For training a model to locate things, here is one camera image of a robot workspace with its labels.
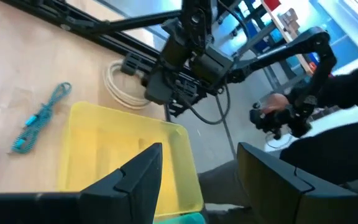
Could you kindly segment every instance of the red box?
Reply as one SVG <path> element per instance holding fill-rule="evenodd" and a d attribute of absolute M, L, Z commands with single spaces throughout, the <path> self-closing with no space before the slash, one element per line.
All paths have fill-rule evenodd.
<path fill-rule="evenodd" d="M 276 9 L 279 5 L 281 5 L 280 0 L 265 0 L 265 3 L 267 5 L 267 7 L 273 11 L 274 9 Z"/>

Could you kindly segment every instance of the white coiled cable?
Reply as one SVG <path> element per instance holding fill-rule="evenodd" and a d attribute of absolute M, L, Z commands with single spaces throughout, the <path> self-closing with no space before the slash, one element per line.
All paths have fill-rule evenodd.
<path fill-rule="evenodd" d="M 114 76 L 120 72 L 121 65 L 122 60 L 117 60 L 109 65 L 108 69 L 103 75 L 104 85 L 110 92 L 111 96 L 122 106 L 133 110 L 144 109 L 150 103 L 149 100 L 146 100 L 145 98 L 131 96 L 128 93 L 124 93 L 114 83 Z M 143 72 L 138 70 L 136 70 L 135 75 L 137 75 L 140 79 L 144 76 Z"/>

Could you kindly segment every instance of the hand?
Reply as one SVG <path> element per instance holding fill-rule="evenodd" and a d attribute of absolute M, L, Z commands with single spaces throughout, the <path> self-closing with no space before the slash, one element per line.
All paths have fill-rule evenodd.
<path fill-rule="evenodd" d="M 288 102 L 287 98 L 283 94 L 274 93 L 267 98 L 261 112 L 268 114 L 273 111 L 282 111 L 285 109 L 285 106 L 289 104 L 290 102 Z"/>

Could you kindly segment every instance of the black cable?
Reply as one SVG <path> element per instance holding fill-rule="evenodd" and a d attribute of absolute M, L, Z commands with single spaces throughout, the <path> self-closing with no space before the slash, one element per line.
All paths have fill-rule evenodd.
<path fill-rule="evenodd" d="M 226 95 L 227 95 L 227 108 L 226 108 L 226 111 L 224 112 L 224 114 L 222 115 L 222 118 L 217 120 L 217 121 L 208 121 L 207 119 L 203 118 L 194 108 L 193 106 L 191 105 L 191 103 L 187 102 L 186 98 L 183 96 L 183 93 L 178 90 L 172 83 L 171 81 L 169 80 L 168 78 L 168 75 L 164 75 L 165 77 L 165 81 L 168 83 L 168 85 L 170 85 L 170 88 L 172 90 L 174 90 L 177 94 L 178 94 L 178 97 L 180 100 L 182 100 L 182 102 L 191 110 L 191 112 L 193 112 L 194 115 L 196 115 L 196 117 L 200 120 L 202 120 L 202 122 L 206 123 L 206 124 L 212 124 L 212 125 L 215 125 L 215 124 L 220 124 L 222 123 L 227 115 L 229 114 L 229 111 L 230 111 L 230 106 L 231 106 L 231 101 L 230 101 L 230 93 L 229 93 L 229 88 L 227 87 L 227 80 L 225 78 L 224 80 L 224 88 L 226 89 Z"/>
<path fill-rule="evenodd" d="M 242 28 L 242 30 L 244 31 L 244 34 L 247 36 L 248 38 L 248 29 L 246 27 L 246 25 L 244 24 L 244 22 L 241 20 L 241 18 L 235 13 L 233 12 L 233 10 L 229 9 L 225 4 L 223 4 L 223 2 L 221 2 L 220 0 L 218 0 L 218 3 L 225 8 L 225 10 L 227 12 L 229 12 L 234 18 L 237 19 L 237 21 L 240 23 L 240 26 Z"/>

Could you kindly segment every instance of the yellow plastic tray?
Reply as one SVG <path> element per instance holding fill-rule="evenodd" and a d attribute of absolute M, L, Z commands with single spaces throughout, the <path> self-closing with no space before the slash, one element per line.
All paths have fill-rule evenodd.
<path fill-rule="evenodd" d="M 155 216 L 200 211 L 203 198 L 183 126 L 85 102 L 71 107 L 58 189 L 80 191 L 155 142 L 163 146 L 162 183 Z"/>

